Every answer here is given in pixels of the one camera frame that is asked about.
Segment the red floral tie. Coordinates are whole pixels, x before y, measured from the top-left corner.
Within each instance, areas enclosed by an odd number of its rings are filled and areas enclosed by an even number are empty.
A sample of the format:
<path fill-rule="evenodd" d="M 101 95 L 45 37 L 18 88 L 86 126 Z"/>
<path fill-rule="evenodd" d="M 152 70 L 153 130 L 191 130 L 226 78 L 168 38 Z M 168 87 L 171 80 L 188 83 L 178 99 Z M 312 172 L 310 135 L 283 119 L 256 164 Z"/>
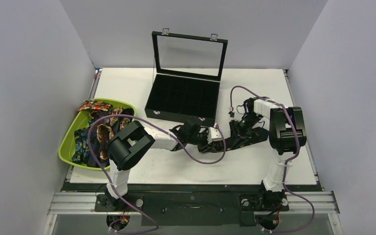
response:
<path fill-rule="evenodd" d="M 77 112 L 88 114 L 90 119 L 94 119 L 101 114 L 109 114 L 113 110 L 113 105 L 103 101 L 85 100 L 79 106 Z"/>

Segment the black gold floral tie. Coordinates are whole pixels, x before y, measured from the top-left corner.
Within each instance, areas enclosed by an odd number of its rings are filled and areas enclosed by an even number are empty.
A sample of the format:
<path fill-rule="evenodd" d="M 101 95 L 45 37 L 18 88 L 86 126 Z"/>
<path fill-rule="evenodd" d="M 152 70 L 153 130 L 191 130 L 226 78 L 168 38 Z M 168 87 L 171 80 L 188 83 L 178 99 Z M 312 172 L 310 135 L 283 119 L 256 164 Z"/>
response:
<path fill-rule="evenodd" d="M 225 139 L 226 150 L 236 150 L 256 143 L 268 140 L 269 131 L 256 127 L 246 131 L 240 131 L 238 128 L 231 130 L 230 136 Z"/>

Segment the brown paisley tie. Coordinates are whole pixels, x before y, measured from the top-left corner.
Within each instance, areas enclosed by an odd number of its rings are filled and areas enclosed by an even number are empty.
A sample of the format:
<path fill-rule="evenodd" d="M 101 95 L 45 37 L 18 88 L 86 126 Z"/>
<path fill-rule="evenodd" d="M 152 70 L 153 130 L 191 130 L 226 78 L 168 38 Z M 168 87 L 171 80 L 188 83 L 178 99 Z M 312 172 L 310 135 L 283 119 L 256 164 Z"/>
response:
<path fill-rule="evenodd" d="M 120 130 L 124 129 L 131 121 L 132 119 L 128 117 L 109 117 L 104 119 L 103 122 L 97 126 L 98 154 L 102 162 L 108 160 L 108 141 Z"/>

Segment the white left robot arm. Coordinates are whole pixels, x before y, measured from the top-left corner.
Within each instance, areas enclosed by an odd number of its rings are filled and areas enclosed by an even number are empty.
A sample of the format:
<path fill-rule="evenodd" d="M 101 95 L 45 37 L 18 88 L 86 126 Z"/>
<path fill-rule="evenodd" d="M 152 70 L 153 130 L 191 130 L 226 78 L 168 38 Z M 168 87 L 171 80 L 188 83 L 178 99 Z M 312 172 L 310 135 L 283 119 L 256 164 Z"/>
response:
<path fill-rule="evenodd" d="M 151 148 L 179 151 L 188 144 L 197 146 L 200 152 L 208 147 L 221 146 L 226 152 L 227 144 L 218 125 L 204 127 L 186 121 L 168 131 L 143 126 L 133 121 L 120 130 L 107 143 L 110 170 L 106 185 L 107 204 L 116 211 L 126 206 L 130 169 L 133 168 Z"/>

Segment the black display case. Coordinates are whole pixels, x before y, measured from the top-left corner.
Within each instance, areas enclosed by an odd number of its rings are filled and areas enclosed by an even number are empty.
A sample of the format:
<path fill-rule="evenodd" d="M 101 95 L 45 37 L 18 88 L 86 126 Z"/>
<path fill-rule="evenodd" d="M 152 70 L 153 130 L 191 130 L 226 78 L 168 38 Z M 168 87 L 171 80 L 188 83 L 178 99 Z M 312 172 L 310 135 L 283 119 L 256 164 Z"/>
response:
<path fill-rule="evenodd" d="M 228 40 L 151 33 L 155 75 L 144 111 L 148 118 L 214 126 Z"/>

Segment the blue floral tie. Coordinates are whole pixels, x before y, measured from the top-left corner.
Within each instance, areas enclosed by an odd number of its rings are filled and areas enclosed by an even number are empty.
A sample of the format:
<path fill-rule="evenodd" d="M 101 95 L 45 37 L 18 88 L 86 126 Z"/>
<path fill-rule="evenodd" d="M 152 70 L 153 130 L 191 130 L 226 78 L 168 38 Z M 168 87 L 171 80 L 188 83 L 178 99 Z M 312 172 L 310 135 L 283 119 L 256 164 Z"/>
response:
<path fill-rule="evenodd" d="M 90 158 L 90 150 L 88 147 L 89 128 L 82 128 L 74 131 L 74 147 L 75 151 L 71 161 L 75 164 L 87 164 Z"/>

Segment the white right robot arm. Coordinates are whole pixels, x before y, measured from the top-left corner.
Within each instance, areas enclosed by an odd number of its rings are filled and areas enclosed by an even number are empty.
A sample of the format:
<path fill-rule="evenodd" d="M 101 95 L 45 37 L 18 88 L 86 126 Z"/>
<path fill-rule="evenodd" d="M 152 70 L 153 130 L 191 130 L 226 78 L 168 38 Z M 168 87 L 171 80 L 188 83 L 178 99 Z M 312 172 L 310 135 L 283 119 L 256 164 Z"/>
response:
<path fill-rule="evenodd" d="M 269 120 L 268 140 L 273 149 L 268 172 L 262 180 L 265 191 L 260 192 L 257 204 L 269 209 L 276 203 L 274 192 L 284 192 L 285 179 L 292 161 L 306 144 L 306 127 L 301 107 L 286 107 L 267 98 L 252 97 L 242 104 L 244 114 L 238 129 L 252 128 L 262 118 Z"/>

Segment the aluminium rail frame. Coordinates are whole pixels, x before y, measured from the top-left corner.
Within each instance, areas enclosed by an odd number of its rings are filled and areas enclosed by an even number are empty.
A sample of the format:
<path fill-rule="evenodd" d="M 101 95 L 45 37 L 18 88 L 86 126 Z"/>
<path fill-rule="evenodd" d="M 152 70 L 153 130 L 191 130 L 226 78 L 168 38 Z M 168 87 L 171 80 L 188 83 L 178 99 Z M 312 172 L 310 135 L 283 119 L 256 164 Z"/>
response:
<path fill-rule="evenodd" d="M 332 191 L 297 192 L 308 199 L 319 214 L 339 214 L 340 210 Z M 311 207 L 305 200 L 290 193 L 285 194 L 289 210 L 287 213 L 309 213 Z M 48 214 L 102 214 L 118 215 L 120 211 L 97 211 L 97 194 L 91 192 L 57 192 L 54 194 Z"/>

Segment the green plastic bin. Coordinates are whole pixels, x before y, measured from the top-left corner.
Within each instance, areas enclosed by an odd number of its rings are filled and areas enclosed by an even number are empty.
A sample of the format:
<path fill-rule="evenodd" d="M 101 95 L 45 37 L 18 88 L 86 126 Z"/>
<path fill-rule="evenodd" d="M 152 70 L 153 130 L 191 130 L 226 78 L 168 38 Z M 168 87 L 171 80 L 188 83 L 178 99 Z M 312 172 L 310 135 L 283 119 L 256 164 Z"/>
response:
<path fill-rule="evenodd" d="M 113 105 L 113 110 L 109 114 L 101 114 L 100 116 L 90 119 L 88 117 L 87 113 L 80 112 L 76 114 L 76 117 L 72 121 L 70 127 L 68 128 L 61 145 L 58 149 L 58 156 L 59 158 L 72 165 L 72 166 L 77 166 L 81 167 L 84 169 L 90 169 L 90 170 L 101 170 L 101 168 L 97 165 L 97 163 L 94 161 L 93 157 L 90 154 L 90 158 L 87 164 L 75 164 L 71 161 L 71 158 L 74 154 L 75 147 L 74 147 L 74 131 L 82 128 L 90 128 L 90 126 L 99 118 L 112 115 L 112 114 L 126 114 L 126 115 L 132 115 L 134 116 L 136 114 L 136 108 L 128 103 L 121 102 L 118 100 L 113 100 L 113 99 L 105 99 L 105 98 L 94 98 L 92 100 L 97 100 L 97 101 L 103 101 L 107 102 Z M 109 160 L 102 162 L 99 158 L 98 154 L 98 141 L 97 141 L 97 134 L 96 134 L 96 129 L 97 126 L 93 128 L 92 133 L 91 133 L 91 145 L 93 148 L 93 151 L 97 157 L 97 159 L 100 161 L 102 166 L 105 169 L 109 169 L 110 163 Z"/>

